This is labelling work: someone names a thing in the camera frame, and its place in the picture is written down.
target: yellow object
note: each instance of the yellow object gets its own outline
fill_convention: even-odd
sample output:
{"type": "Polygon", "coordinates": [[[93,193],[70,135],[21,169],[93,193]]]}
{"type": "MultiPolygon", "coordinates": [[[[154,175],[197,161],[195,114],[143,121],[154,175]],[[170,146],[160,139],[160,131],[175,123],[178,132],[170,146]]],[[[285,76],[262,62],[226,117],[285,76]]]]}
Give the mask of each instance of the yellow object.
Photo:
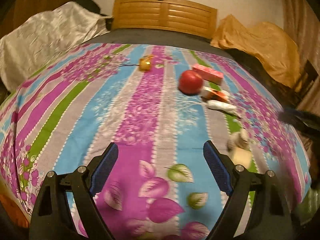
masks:
{"type": "Polygon", "coordinates": [[[290,88],[300,76],[297,45],[272,23],[261,22],[245,28],[233,15],[228,15],[221,20],[210,44],[255,56],[274,80],[290,88]]]}
{"type": "Polygon", "coordinates": [[[248,169],[251,165],[252,153],[239,147],[235,147],[231,152],[230,159],[234,165],[240,164],[248,169]]]}
{"type": "Polygon", "coordinates": [[[139,70],[140,71],[149,71],[152,67],[151,59],[153,55],[144,56],[139,60],[139,70]]]}

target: blue gripper pad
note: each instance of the blue gripper pad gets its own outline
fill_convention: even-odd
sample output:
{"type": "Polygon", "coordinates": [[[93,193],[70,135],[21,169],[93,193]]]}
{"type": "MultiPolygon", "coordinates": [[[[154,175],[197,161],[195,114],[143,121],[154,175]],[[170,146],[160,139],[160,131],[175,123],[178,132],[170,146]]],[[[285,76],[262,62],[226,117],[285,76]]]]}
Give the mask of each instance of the blue gripper pad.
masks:
{"type": "MultiPolygon", "coordinates": [[[[219,189],[225,192],[228,196],[230,196],[233,191],[232,184],[231,184],[231,177],[227,167],[224,165],[224,163],[220,158],[222,157],[224,159],[225,158],[229,159],[229,157],[226,155],[220,154],[211,141],[207,141],[204,143],[203,156],[212,172],[212,175],[214,176],[218,184],[219,189]]],[[[226,160],[226,162],[229,168],[231,168],[232,166],[230,166],[230,163],[228,162],[228,160],[226,160]]]]}
{"type": "Polygon", "coordinates": [[[91,176],[91,186],[89,191],[92,196],[102,191],[102,188],[118,158],[118,146],[115,143],[111,143],[101,157],[102,160],[91,176]]]}

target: small box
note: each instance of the small box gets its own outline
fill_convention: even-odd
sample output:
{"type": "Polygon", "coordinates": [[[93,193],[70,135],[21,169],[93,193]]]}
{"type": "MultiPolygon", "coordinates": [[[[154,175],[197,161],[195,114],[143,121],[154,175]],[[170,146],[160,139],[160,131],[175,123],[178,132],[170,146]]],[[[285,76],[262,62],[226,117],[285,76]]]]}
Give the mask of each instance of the small box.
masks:
{"type": "Polygon", "coordinates": [[[202,66],[200,64],[194,64],[192,69],[197,71],[202,79],[221,85],[223,80],[223,73],[213,70],[212,68],[202,66]]]}

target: white cloth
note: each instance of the white cloth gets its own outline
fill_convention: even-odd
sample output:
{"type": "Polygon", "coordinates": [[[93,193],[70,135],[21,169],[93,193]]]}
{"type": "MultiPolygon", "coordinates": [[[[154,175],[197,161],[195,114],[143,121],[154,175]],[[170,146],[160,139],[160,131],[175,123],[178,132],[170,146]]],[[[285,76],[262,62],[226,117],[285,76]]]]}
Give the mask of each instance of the white cloth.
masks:
{"type": "Polygon", "coordinates": [[[105,18],[75,2],[33,15],[0,40],[0,77],[13,92],[72,47],[107,33],[105,18]]]}

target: orange cloth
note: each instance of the orange cloth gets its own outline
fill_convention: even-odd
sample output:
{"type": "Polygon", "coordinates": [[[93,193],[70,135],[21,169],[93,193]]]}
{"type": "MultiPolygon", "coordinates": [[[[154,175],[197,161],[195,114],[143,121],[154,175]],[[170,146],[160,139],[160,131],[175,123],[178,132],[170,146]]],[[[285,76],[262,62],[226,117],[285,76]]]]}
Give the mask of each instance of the orange cloth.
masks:
{"type": "Polygon", "coordinates": [[[285,86],[292,88],[300,76],[297,45],[275,24],[261,22],[246,28],[233,15],[228,15],[221,20],[210,44],[255,56],[267,73],[285,86]]]}
{"type": "Polygon", "coordinates": [[[5,195],[0,195],[0,201],[9,218],[19,227],[28,228],[29,222],[17,204],[5,195]]]}

